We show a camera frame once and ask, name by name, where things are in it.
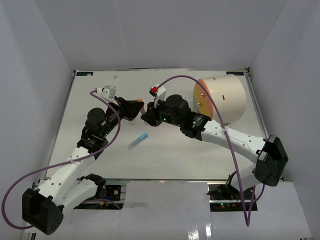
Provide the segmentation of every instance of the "white table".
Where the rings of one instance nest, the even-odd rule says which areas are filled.
[[[106,106],[91,97],[89,92],[105,85],[116,87],[116,95],[126,100],[142,98],[147,104],[153,100],[150,87],[175,75],[189,75],[196,79],[226,75],[225,71],[199,71],[188,69],[146,69],[128,71],[94,71],[92,76],[76,76],[65,108],[60,130],[51,156],[50,165],[64,162],[80,139],[81,131],[92,108]],[[263,126],[257,117],[245,76],[238,76],[246,92],[246,110],[231,128],[253,136],[264,136]],[[177,78],[165,85],[166,97],[182,95],[193,107],[195,82]],[[114,136],[116,130],[107,137]],[[143,133],[148,138],[133,149],[127,145]],[[237,154],[240,169],[250,162]],[[181,179],[218,180],[228,178],[235,169],[231,153],[218,145],[201,142],[184,136],[178,127],[161,124],[146,126],[138,116],[134,124],[121,121],[121,130],[115,142],[83,175],[98,174],[112,179]],[[48,170],[50,177],[56,169]]]

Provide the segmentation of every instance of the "purple cable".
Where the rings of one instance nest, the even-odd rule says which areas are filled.
[[[114,201],[111,201],[110,199],[103,199],[103,198],[102,199],[92,199],[92,200],[83,201],[82,203],[83,204],[90,204],[90,203],[94,204],[95,201],[109,202],[109,203],[113,204],[117,209],[121,210],[121,207],[119,207],[118,204],[116,204]]]
[[[158,88],[162,87],[164,84],[166,84],[167,82],[169,82],[170,80],[172,79],[176,79],[176,78],[187,78],[187,79],[191,79],[193,81],[195,81],[202,89],[203,91],[205,92],[205,94],[208,96],[208,98],[210,99],[215,111],[216,111],[216,114],[218,115],[219,117],[219,120],[220,120],[220,124],[221,124],[221,127],[223,129],[226,129],[225,128],[225,124],[224,124],[224,121],[222,119],[222,116],[217,108],[217,105],[215,104],[215,101],[212,99],[210,93],[207,91],[207,89],[205,88],[205,86],[199,82],[197,79],[195,79],[194,77],[192,76],[188,76],[188,75],[177,75],[177,76],[172,76],[170,78],[168,78],[167,80],[165,80],[164,82],[160,83],[160,85],[158,86]],[[248,212],[248,216],[247,216],[247,211],[246,211],[246,203],[245,203],[245,195],[244,195],[244,189],[242,187],[242,181],[241,181],[241,177],[240,177],[240,171],[239,171],[239,167],[238,167],[238,163],[237,163],[237,159],[236,159],[236,155],[235,155],[235,151],[234,151],[234,148],[232,146],[232,143],[231,143],[231,140],[230,140],[230,137],[229,137],[229,134],[227,131],[224,131],[224,134],[225,134],[225,137],[226,137],[226,141],[229,145],[229,149],[230,149],[230,152],[231,152],[231,155],[232,155],[232,159],[233,159],[233,163],[234,163],[234,167],[235,167],[235,171],[236,171],[236,176],[237,176],[237,180],[238,180],[238,183],[239,183],[239,189],[240,189],[240,197],[241,197],[241,201],[242,201],[242,209],[243,209],[243,214],[244,214],[244,219],[245,219],[245,224],[247,227],[249,227],[250,225],[250,216],[251,216],[251,208],[249,208],[249,212]]]
[[[110,141],[107,145],[105,145],[103,148],[101,148],[101,149],[99,149],[98,151],[95,151],[95,152],[93,152],[93,153],[91,153],[91,154],[89,154],[89,155],[87,155],[87,156],[79,157],[79,158],[73,160],[73,162],[78,162],[78,161],[87,159],[87,158],[89,158],[89,157],[91,157],[91,156],[94,156],[94,155],[102,152],[103,150],[105,150],[107,147],[109,147],[109,146],[116,140],[116,138],[117,138],[117,136],[118,136],[118,134],[119,134],[119,131],[120,131],[121,119],[120,119],[119,114],[117,113],[117,111],[116,111],[107,101],[105,101],[104,99],[102,99],[101,97],[99,97],[99,96],[97,96],[97,95],[94,95],[94,93],[96,93],[96,92],[97,92],[97,90],[93,90],[93,91],[90,92],[90,95],[91,95],[92,97],[100,100],[101,102],[103,102],[105,105],[107,105],[108,108],[110,108],[110,109],[114,112],[114,114],[115,114],[115,116],[116,116],[116,118],[117,118],[117,120],[118,120],[118,128],[117,128],[117,130],[116,130],[116,133],[115,133],[114,137],[111,139],[111,141]],[[12,227],[12,228],[14,228],[14,229],[18,229],[18,230],[24,230],[24,229],[30,229],[30,228],[32,228],[33,226],[17,226],[17,225],[15,225],[15,224],[13,224],[13,223],[8,219],[7,214],[6,214],[6,201],[7,201],[7,198],[8,198],[9,193],[12,191],[12,189],[13,189],[19,182],[21,182],[23,179],[25,179],[25,178],[33,175],[33,174],[36,174],[36,173],[39,173],[39,172],[42,172],[42,171],[45,171],[45,170],[48,170],[48,169],[53,169],[53,168],[56,168],[56,167],[60,167],[60,166],[63,166],[63,165],[67,165],[67,164],[70,164],[70,163],[72,163],[72,162],[71,162],[71,161],[65,161],[65,162],[57,163],[57,164],[52,165],[52,166],[46,166],[46,167],[40,168],[40,169],[38,169],[38,170],[34,170],[34,171],[32,171],[32,172],[30,172],[30,173],[28,173],[28,174],[20,177],[17,181],[15,181],[15,182],[9,187],[9,189],[6,191],[6,193],[5,193],[5,195],[4,195],[3,199],[2,199],[1,212],[2,212],[2,216],[3,216],[3,219],[5,220],[5,222],[6,222],[10,227]]]

